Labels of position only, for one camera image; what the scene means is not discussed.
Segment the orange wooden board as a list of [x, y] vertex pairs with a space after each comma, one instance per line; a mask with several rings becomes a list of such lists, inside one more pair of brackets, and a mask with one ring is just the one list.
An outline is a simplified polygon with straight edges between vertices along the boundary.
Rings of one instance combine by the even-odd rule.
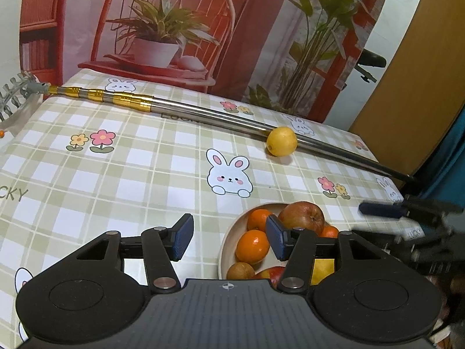
[[413, 175], [464, 107], [464, 0], [420, 0], [393, 60], [350, 130]]

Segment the teal fabric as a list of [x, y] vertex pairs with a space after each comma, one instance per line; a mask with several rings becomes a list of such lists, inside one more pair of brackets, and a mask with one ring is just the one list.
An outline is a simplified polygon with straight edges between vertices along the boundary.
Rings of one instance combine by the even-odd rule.
[[436, 199], [464, 208], [465, 112], [462, 110], [443, 140], [405, 184], [401, 193], [420, 199]]

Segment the orange tangerine one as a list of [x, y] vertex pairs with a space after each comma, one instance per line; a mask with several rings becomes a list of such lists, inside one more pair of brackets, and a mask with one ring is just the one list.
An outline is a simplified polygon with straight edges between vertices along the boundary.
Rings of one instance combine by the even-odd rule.
[[266, 231], [267, 218], [272, 212], [267, 209], [256, 209], [248, 214], [247, 230]]

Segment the dark red apple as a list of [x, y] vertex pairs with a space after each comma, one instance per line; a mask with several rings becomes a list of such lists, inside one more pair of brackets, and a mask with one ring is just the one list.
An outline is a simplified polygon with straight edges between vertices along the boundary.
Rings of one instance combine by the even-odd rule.
[[257, 280], [267, 279], [271, 282], [272, 287], [276, 289], [284, 271], [285, 271], [284, 266], [269, 267], [267, 269], [264, 269], [256, 273], [256, 275], [253, 276], [253, 279], [257, 279]]

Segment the brownish red apple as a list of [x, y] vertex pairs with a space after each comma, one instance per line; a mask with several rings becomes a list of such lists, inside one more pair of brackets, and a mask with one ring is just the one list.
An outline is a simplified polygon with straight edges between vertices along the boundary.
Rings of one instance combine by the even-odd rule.
[[287, 205], [278, 215], [286, 229], [309, 229], [321, 235], [325, 227], [324, 213], [312, 202], [294, 202]]

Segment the metal telescopic pole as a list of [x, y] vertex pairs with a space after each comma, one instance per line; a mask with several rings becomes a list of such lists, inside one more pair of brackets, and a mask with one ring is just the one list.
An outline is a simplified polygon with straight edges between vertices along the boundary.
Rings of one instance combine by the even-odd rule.
[[[234, 117], [227, 113], [212, 109], [149, 95], [141, 95], [132, 92], [106, 91], [103, 89], [55, 86], [49, 83], [41, 83], [30, 72], [18, 73], [10, 79], [9, 83], [1, 87], [1, 120], [12, 121], [12, 116], [15, 112], [10, 109], [10, 103], [19, 110], [25, 103], [21, 102], [18, 97], [22, 96], [23, 99], [28, 100], [33, 95], [63, 95], [72, 99], [109, 103], [145, 113], [164, 113], [260, 138], [266, 138], [274, 129], [274, 127], [269, 124], [252, 121], [248, 118]], [[382, 176], [392, 177], [403, 182], [413, 180], [413, 177], [408, 174], [390, 169], [376, 161], [348, 150], [312, 139], [308, 136], [298, 134], [296, 137], [298, 148], [308, 153], [316, 154], [317, 156], [333, 161], [339, 161]]]

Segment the orange tangerine two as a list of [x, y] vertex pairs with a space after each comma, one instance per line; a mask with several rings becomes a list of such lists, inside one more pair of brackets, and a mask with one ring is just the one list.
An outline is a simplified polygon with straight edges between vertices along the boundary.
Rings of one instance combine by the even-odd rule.
[[321, 231], [320, 237], [323, 238], [337, 238], [339, 230], [332, 225], [325, 225]]

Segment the yellow lemon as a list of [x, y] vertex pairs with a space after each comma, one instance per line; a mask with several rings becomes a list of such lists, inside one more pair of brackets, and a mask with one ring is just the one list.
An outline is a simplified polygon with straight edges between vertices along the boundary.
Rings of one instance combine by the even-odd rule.
[[267, 137], [267, 150], [275, 157], [285, 157], [292, 154], [297, 146], [297, 136], [289, 127], [273, 129]]
[[318, 285], [327, 276], [335, 272], [334, 259], [315, 259], [310, 284]]

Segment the orange tangerine four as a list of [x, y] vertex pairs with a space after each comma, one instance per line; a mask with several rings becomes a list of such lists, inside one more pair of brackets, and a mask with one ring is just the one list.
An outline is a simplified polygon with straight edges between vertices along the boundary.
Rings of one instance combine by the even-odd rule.
[[260, 230], [245, 232], [238, 240], [235, 255], [238, 261], [255, 265], [261, 262], [269, 252], [267, 235]]

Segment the beige round plate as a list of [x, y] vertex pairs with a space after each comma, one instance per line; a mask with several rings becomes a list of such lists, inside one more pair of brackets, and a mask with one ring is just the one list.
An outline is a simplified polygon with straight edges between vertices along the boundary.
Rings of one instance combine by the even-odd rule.
[[[271, 202], [256, 206], [250, 210], [247, 210], [240, 215], [236, 221], [234, 221], [228, 228], [224, 239], [222, 240], [220, 253], [218, 256], [218, 267], [217, 276], [219, 279], [225, 279], [228, 269], [237, 262], [237, 256], [235, 254], [237, 248], [237, 242], [240, 237], [247, 231], [248, 215], [254, 210], [265, 209], [274, 213], [276, 216], [287, 206], [287, 203], [283, 202]], [[264, 269], [268, 269], [274, 266], [285, 266], [286, 261], [279, 261], [272, 249], [269, 249], [266, 257], [259, 263], [254, 264], [252, 267], [255, 272], [261, 272]]]

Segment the black exercise equipment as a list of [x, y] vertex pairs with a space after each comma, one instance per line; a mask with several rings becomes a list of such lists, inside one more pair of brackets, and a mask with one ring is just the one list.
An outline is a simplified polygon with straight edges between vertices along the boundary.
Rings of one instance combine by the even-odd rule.
[[364, 69], [364, 66], [384, 69], [387, 66], [387, 61], [379, 54], [373, 53], [367, 49], [363, 49], [354, 70], [361, 74], [361, 78], [366, 83], [376, 83], [378, 80], [373, 75]]

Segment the printed room backdrop poster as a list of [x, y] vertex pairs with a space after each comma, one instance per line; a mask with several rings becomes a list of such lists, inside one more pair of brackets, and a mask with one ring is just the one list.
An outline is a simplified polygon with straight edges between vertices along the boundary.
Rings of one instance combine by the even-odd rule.
[[21, 68], [80, 69], [324, 121], [385, 0], [22, 0]]

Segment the small kiwi fruit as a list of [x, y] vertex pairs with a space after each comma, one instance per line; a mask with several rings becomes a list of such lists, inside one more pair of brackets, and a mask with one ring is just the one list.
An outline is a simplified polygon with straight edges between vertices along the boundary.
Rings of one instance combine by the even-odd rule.
[[249, 280], [255, 275], [254, 268], [246, 262], [236, 262], [226, 273], [227, 280]]

